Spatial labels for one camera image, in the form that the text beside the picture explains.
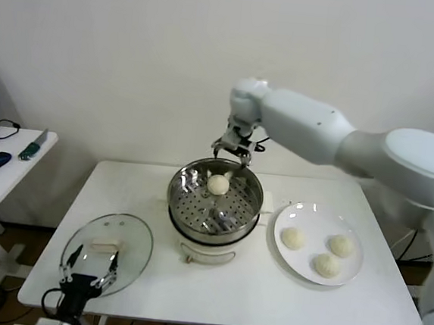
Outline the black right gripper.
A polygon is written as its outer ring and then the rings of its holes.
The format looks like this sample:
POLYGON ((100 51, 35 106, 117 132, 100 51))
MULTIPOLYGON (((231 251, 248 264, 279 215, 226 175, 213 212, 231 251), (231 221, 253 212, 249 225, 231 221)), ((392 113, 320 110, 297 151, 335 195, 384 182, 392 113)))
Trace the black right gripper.
POLYGON ((229 153, 238 154, 241 162, 240 167, 245 169, 251 163, 252 152, 254 152, 255 143, 245 137, 224 134, 213 142, 213 156, 217 158, 221 150, 229 153))

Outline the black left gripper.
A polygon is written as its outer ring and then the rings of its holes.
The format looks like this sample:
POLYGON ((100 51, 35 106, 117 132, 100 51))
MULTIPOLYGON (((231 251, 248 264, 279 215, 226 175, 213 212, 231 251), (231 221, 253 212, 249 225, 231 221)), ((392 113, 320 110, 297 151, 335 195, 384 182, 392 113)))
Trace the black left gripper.
POLYGON ((70 254, 66 262, 61 262, 61 291, 63 300, 58 306, 57 317, 62 319, 78 319, 84 312, 88 300, 100 296, 100 289, 108 289, 117 279, 118 252, 111 256, 108 272, 101 278, 81 273, 72 273, 71 270, 76 263, 83 245, 70 254))

